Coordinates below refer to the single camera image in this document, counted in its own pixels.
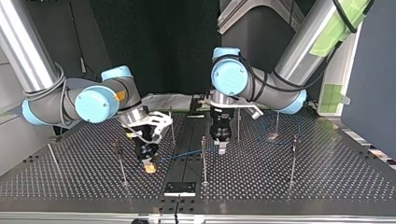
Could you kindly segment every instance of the sticker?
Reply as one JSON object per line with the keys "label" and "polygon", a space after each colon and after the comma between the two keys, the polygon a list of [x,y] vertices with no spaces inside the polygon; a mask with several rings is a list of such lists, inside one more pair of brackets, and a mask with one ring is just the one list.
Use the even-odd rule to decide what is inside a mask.
{"label": "sticker", "polygon": [[125,99],[125,96],[126,96],[126,91],[119,91],[116,93],[116,100],[121,101]]}
{"label": "sticker", "polygon": [[141,136],[143,133],[141,131],[137,132],[138,135],[136,135],[135,133],[126,133],[126,136],[129,138],[135,138],[137,136]]}

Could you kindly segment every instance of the green tape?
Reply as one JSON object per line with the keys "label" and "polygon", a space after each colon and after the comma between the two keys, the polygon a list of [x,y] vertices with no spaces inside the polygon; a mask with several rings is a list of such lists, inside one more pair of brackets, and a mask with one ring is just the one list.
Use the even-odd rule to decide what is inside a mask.
{"label": "green tape", "polygon": [[325,84],[320,101],[320,113],[336,113],[341,103],[343,85]]}
{"label": "green tape", "polygon": [[[339,0],[350,22],[358,27],[364,19],[363,10],[370,0]],[[338,41],[344,41],[350,34],[337,11],[321,32],[310,53],[319,57],[326,57]]]}

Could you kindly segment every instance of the yellow object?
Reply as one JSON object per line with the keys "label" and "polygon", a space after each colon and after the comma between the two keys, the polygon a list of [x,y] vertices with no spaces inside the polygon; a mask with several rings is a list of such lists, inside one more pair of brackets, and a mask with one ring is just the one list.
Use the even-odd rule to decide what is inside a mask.
{"label": "yellow object", "polygon": [[134,133],[127,133],[126,136],[129,137],[129,138],[134,138],[135,137]]}
{"label": "yellow object", "polygon": [[116,100],[121,101],[125,99],[126,91],[119,91],[116,93]]}
{"label": "yellow object", "polygon": [[145,170],[148,174],[154,174],[157,171],[153,163],[145,164]]}

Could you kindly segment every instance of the white panel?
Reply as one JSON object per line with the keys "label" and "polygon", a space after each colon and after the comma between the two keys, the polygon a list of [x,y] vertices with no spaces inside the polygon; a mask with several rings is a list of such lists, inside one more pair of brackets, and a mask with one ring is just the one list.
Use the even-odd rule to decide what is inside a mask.
{"label": "white panel", "polygon": [[326,84],[338,84],[342,85],[341,94],[346,95],[347,86],[349,83],[350,74],[352,71],[352,65],[355,59],[356,49],[359,42],[361,33],[361,25],[359,26],[358,32],[354,35],[350,35],[341,45],[340,49],[334,55],[334,58],[329,63],[328,68],[323,77],[321,92],[318,100],[318,113],[321,116],[341,116],[344,105],[339,104],[335,113],[321,113],[320,106],[323,97],[324,86]]}
{"label": "white panel", "polygon": [[0,125],[0,175],[46,145],[51,135],[51,126],[35,126],[22,117]]}
{"label": "white panel", "polygon": [[0,64],[2,63],[8,63],[8,59],[6,54],[4,54],[3,50],[0,48]]}
{"label": "white panel", "polygon": [[0,64],[0,114],[20,105],[23,99],[21,84],[11,65]]}

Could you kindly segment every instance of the grey surface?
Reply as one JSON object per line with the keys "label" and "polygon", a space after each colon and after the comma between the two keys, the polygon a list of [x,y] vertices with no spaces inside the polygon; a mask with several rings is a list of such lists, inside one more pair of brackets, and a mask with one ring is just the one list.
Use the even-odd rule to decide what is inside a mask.
{"label": "grey surface", "polygon": [[[208,135],[208,118],[185,119],[176,114],[176,149],[171,147],[170,133],[162,142],[166,158],[174,151],[199,149],[206,136],[208,187],[201,186],[203,165],[197,153],[164,161],[157,174],[146,175],[130,151],[132,143],[111,120],[86,125],[56,147],[64,181],[47,151],[3,175],[0,211],[158,214],[162,208],[165,214],[177,209],[179,214],[209,216],[394,216],[396,173],[334,129],[330,121],[318,118],[312,110],[282,115],[279,137],[271,142],[274,112],[265,111],[259,120],[245,112],[242,115],[241,142],[234,135],[223,156],[217,154]],[[236,119],[232,126],[235,130]],[[290,190],[290,141],[296,133],[301,136],[302,150]],[[120,185],[119,166],[111,151],[115,137],[127,149],[129,195]],[[194,198],[164,198],[168,181],[196,182],[200,190]]]}
{"label": "grey surface", "polygon": [[[174,115],[177,138],[184,118],[183,114]],[[116,138],[124,150],[128,189],[121,185],[122,175],[113,153]],[[134,155],[133,141],[116,120],[87,124],[53,147],[62,176],[46,148],[1,176],[0,211],[158,213],[174,147],[168,132],[160,144],[158,172],[146,174]]]}
{"label": "grey surface", "polygon": [[0,64],[3,63],[8,63],[8,59],[6,57],[6,54],[4,54],[3,50],[0,49]]}
{"label": "grey surface", "polygon": [[396,158],[396,71],[394,39],[396,1],[375,1],[361,28],[342,122],[355,133]]}
{"label": "grey surface", "polygon": [[[198,214],[394,214],[396,173],[384,162],[309,110],[280,115],[279,137],[270,140],[275,118],[270,111],[259,120],[242,113],[241,141],[235,134],[224,156],[209,137],[207,121],[209,186],[201,188]],[[232,126],[236,130],[236,119]],[[290,187],[294,134],[302,143]]]}

